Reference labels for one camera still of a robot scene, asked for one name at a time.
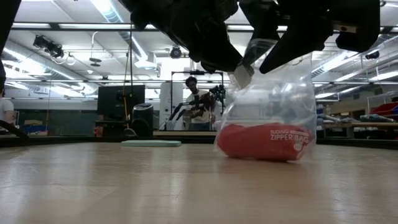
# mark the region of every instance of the red cloth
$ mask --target red cloth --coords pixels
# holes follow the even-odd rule
[[[217,146],[229,157],[250,157],[270,161],[295,161],[314,140],[309,130],[287,124],[223,128]]]

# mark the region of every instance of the computer screen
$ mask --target computer screen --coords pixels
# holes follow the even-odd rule
[[[126,95],[127,114],[140,103],[145,103],[145,85],[134,85],[130,97],[131,86],[124,87]],[[101,86],[98,88],[97,113],[103,115],[124,116],[123,86]]]

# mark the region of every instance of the foam pad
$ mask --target foam pad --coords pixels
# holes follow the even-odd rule
[[[163,140],[128,140],[122,142],[125,147],[178,147],[181,146],[180,141],[163,141]]]

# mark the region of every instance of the person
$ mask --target person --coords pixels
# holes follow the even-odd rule
[[[4,87],[0,86],[0,120],[15,125],[14,105],[11,101],[4,99],[5,94]],[[7,131],[0,127],[0,134],[7,134]]]
[[[207,94],[205,90],[199,90],[197,88],[198,80],[195,77],[189,77],[185,80],[185,85],[191,91],[191,95],[188,96],[187,102],[195,100],[195,96],[201,97]],[[215,121],[214,114],[208,110],[193,110],[190,112],[191,124],[189,130],[192,131],[209,131],[211,125]]]

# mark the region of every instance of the clear plastic bag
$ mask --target clear plastic bag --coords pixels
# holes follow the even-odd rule
[[[253,63],[253,58],[261,56],[253,54],[264,54],[264,46],[268,50],[273,44],[252,40],[244,58],[251,58]],[[298,160],[316,140],[311,55],[297,58],[267,74],[261,74],[256,66],[252,64],[254,72],[246,87],[238,90],[236,83],[230,85],[228,91],[233,99],[224,111],[216,147],[229,157]],[[235,73],[231,82],[239,79],[239,75]]]

